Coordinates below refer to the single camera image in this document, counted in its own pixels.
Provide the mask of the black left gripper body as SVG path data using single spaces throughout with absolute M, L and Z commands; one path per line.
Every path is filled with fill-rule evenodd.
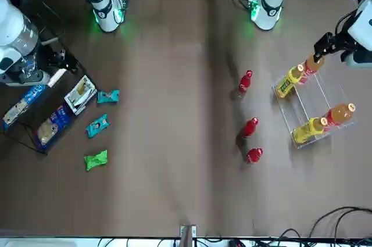
M 346 57 L 359 48 L 360 45 L 348 33 L 333 35 L 327 32 L 314 44 L 313 59 L 319 62 L 326 55 L 342 51 L 341 62 L 346 62 Z

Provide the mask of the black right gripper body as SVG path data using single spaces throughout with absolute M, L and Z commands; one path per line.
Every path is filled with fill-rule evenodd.
M 39 45 L 37 48 L 37 67 L 40 70 L 59 68 L 56 52 L 49 45 Z

